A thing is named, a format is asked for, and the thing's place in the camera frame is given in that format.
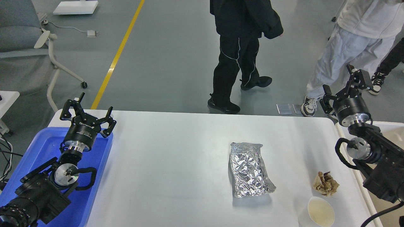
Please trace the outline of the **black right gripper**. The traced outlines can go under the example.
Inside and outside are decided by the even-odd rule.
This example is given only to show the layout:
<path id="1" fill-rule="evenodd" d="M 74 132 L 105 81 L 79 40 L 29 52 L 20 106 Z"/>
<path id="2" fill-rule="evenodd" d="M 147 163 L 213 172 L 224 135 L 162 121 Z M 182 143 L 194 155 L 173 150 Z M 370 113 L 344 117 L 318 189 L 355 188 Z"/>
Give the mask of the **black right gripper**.
<path id="1" fill-rule="evenodd" d="M 347 64 L 346 68 L 350 74 L 344 92 L 338 92 L 332 95 L 329 85 L 323 85 L 324 96 L 319 103 L 327 115 L 336 115 L 338 122 L 343 127 L 349 127 L 356 123 L 365 123 L 371 119 L 369 109 L 362 97 L 364 90 L 372 90 L 373 84 L 367 71 L 356 69 Z"/>

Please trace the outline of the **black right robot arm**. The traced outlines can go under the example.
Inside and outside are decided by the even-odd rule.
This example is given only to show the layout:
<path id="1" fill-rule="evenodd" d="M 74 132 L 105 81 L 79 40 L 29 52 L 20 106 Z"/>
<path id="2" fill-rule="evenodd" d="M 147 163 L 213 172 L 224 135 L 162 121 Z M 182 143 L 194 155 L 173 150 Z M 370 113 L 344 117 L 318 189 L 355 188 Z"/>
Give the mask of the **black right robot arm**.
<path id="1" fill-rule="evenodd" d="M 365 179 L 363 186 L 379 199 L 399 204 L 382 210 L 368 219 L 374 219 L 403 207 L 404 198 L 404 152 L 398 145 L 385 138 L 380 128 L 373 123 L 371 114 L 362 98 L 362 90 L 373 88 L 369 73 L 348 64 L 350 77 L 346 86 L 333 95 L 328 85 L 323 85 L 324 96 L 319 103 L 323 111 L 337 118 L 338 123 L 348 128 L 354 138 L 339 138 L 335 151 L 347 167 L 360 171 Z"/>

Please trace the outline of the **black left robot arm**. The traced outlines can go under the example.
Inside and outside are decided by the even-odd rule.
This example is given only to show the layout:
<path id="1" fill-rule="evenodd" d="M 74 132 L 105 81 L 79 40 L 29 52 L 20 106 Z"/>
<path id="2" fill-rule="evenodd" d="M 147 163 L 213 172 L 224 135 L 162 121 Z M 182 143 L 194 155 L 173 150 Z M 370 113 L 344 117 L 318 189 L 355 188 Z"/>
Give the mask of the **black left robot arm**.
<path id="1" fill-rule="evenodd" d="M 79 168 L 83 153 L 91 151 L 97 135 L 107 138 L 116 121 L 109 107 L 105 117 L 97 118 L 86 113 L 81 106 L 84 97 L 68 99 L 60 120 L 71 126 L 60 144 L 61 156 L 53 157 L 21 178 L 16 198 L 1 207 L 2 227 L 36 227 L 38 221 L 47 224 L 65 210 L 73 191 L 90 189 L 96 181 L 95 167 Z"/>

